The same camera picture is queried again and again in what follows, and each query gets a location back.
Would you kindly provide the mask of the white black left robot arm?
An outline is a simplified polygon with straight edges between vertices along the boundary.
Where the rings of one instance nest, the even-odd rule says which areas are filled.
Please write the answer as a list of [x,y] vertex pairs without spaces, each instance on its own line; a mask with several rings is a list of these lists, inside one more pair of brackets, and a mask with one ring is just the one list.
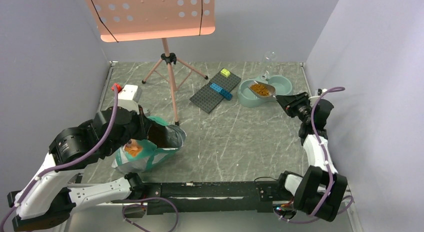
[[83,207],[81,196],[72,194],[68,181],[131,139],[146,139],[150,126],[140,105],[134,109],[114,105],[77,127],[64,129],[50,144],[42,166],[25,188],[8,194],[7,216],[16,212],[13,230],[45,230],[65,222]]

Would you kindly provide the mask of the metal food scoop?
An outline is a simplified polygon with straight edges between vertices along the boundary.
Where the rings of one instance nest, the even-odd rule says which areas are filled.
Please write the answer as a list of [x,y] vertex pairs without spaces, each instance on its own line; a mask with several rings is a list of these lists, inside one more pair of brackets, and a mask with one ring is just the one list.
[[248,85],[248,89],[259,99],[268,101],[277,100],[276,89],[270,84],[253,80],[250,85]]

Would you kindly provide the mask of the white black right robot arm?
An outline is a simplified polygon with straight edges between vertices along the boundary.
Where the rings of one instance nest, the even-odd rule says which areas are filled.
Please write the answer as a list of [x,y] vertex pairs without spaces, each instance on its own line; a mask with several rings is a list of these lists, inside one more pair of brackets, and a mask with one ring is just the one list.
[[348,182],[340,175],[328,150],[327,119],[334,105],[326,99],[312,102],[307,92],[277,95],[276,101],[291,118],[301,121],[298,136],[306,152],[304,175],[284,172],[276,194],[282,200],[293,196],[293,208],[309,216],[332,222],[338,214]]

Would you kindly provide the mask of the green pet food bag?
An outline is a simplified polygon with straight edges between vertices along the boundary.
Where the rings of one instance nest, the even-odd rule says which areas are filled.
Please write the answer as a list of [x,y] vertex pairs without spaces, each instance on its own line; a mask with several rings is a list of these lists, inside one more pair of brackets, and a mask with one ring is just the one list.
[[114,153],[111,167],[116,171],[142,173],[153,169],[181,150],[187,133],[178,125],[169,124],[159,116],[149,116],[153,122],[148,138],[131,139]]

